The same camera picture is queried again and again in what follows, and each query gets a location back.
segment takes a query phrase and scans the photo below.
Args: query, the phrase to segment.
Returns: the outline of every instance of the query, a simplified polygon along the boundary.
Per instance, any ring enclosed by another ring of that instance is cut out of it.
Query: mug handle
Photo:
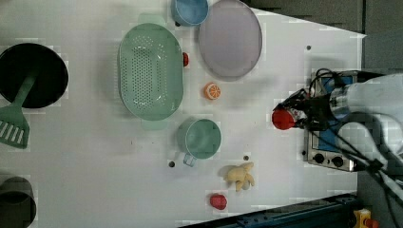
[[[192,157],[192,158],[191,158],[191,162],[190,162],[190,163],[187,163],[187,161],[189,160],[189,157]],[[190,154],[186,154],[186,155],[184,156],[184,159],[183,159],[183,163],[184,163],[184,164],[189,165],[190,167],[193,167],[193,166],[195,165],[195,162],[196,162],[196,158],[193,157],[193,156],[191,156]]]

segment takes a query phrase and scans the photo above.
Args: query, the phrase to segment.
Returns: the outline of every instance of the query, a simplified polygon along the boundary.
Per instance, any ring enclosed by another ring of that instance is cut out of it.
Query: green mug
[[[208,159],[216,154],[221,144],[221,132],[210,120],[188,120],[179,127],[177,140],[186,152],[183,163],[193,167],[197,159]]]

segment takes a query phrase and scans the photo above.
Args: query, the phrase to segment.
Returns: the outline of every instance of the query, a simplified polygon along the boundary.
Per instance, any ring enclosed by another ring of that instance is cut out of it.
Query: small red bottle cap
[[[216,194],[210,197],[210,204],[219,210],[223,210],[226,207],[227,201],[225,196]]]
[[[364,220],[364,225],[368,226],[368,228],[379,228],[379,222],[370,218]]]

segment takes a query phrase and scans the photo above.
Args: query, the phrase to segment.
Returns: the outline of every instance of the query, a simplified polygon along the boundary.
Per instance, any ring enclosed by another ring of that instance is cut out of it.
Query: blue bowl
[[[172,15],[181,26],[201,24],[208,15],[207,0],[172,0]]]

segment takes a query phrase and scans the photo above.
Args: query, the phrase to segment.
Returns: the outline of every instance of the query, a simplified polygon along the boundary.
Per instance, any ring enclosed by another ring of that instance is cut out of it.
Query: orange toy fruit
[[[209,84],[205,85],[203,92],[204,92],[204,97],[209,100],[216,100],[221,95],[221,90],[220,90],[219,86],[215,83],[209,83]]]

